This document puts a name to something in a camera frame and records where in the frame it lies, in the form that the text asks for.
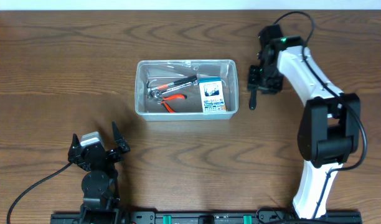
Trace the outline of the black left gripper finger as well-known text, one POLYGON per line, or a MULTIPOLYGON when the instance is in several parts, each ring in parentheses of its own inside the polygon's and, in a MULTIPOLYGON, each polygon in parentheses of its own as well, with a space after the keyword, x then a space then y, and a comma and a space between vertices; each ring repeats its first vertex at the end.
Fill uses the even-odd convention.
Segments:
POLYGON ((113 130, 113 138, 118 146, 120 148, 122 153, 127 153, 130 152, 130 147, 126 140, 124 139, 123 135, 120 133, 120 130, 118 129, 116 123, 113 121, 112 122, 112 130, 113 130))
POLYGON ((81 150, 81 144, 76 134, 73 134, 72 143, 70 145, 70 155, 76 156, 78 151, 81 150))

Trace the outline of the black yellow screwdriver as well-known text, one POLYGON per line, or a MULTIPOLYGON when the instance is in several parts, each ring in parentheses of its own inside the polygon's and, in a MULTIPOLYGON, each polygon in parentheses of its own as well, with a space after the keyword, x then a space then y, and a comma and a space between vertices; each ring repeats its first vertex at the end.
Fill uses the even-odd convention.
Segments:
POLYGON ((257 96, 257 91, 251 90, 250 91, 250 100, 249 100, 249 109, 250 110, 256 109, 256 96, 257 96))

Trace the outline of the blue white screwdriver box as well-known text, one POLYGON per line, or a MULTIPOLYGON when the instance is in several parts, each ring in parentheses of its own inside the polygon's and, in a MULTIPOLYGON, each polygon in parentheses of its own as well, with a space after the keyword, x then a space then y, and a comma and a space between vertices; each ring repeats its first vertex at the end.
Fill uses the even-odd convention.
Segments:
POLYGON ((221 78, 201 78, 199 80, 199 90, 204 113, 215 113, 227 110, 221 78))

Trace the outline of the silver ratchet wrench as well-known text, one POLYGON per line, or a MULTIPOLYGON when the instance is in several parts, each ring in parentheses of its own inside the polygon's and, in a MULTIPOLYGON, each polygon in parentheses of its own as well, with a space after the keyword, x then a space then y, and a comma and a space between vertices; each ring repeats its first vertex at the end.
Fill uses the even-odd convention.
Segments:
POLYGON ((199 82, 196 80, 193 82, 187 82, 187 83, 184 83, 181 85, 177 85, 177 86, 174 86, 171 88, 167 88, 166 90, 153 90, 150 92, 149 97, 150 98, 162 98, 163 95, 166 95, 170 92, 174 92, 174 91, 180 90, 180 89, 188 87, 188 86, 196 86, 198 84, 199 84, 199 82))

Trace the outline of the red handled cutting pliers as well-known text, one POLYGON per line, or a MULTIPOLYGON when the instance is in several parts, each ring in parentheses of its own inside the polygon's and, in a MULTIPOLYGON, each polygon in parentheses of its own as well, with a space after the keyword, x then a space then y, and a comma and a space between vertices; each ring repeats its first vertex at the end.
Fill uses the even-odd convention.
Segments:
POLYGON ((171 95, 171 96, 166 96, 166 97, 162 97, 160 101, 158 101, 158 104, 160 105, 163 105, 163 107, 165 107, 165 109, 169 112, 169 113, 175 113, 175 111, 169 106, 169 102, 170 101, 174 101, 174 100, 186 100, 187 99, 187 96, 186 95, 183 95, 183 94, 175 94, 175 95, 171 95))

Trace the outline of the small hammer orange black handle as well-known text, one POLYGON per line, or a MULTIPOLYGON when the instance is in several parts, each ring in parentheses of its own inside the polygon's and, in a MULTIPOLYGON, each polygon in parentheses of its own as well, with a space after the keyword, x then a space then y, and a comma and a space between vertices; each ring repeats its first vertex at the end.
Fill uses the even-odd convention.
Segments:
POLYGON ((171 88, 171 87, 174 87, 174 86, 177 86, 177 85, 181 85, 181 84, 184 84, 184 83, 187 83, 187 82, 193 82, 193 81, 196 81, 196 80, 198 81, 197 76, 194 75, 194 76, 185 77, 185 78, 182 78, 182 79, 179 79, 179 80, 167 83, 167 84, 158 85, 158 86, 155 86, 155 87, 151 87, 151 82, 147 82, 146 87, 147 87, 147 90, 149 92, 151 92, 153 90, 166 90, 167 88, 171 88))

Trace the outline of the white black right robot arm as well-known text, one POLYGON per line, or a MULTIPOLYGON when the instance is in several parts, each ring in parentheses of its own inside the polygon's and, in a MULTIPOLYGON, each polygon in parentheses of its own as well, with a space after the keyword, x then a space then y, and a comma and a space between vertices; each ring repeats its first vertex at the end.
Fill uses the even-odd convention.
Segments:
POLYGON ((275 95, 287 80, 304 111, 297 135, 304 159, 303 174, 292 206, 297 218, 326 216, 326 202, 337 173, 358 148, 360 99, 336 87, 312 58, 300 36, 284 36, 279 24, 258 34, 259 65, 249 69, 249 108, 256 108, 258 92, 275 95))

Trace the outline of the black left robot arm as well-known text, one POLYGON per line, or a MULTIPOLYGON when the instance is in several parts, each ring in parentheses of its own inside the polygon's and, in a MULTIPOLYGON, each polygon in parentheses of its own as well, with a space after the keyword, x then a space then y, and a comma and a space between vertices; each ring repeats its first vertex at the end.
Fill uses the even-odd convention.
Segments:
POLYGON ((85 170, 82 180, 83 203, 77 223, 121 223, 123 212, 118 208, 118 171, 115 164, 130 152, 129 145, 112 123, 116 147, 106 150, 100 133, 93 132, 78 138, 73 135, 68 161, 85 170))

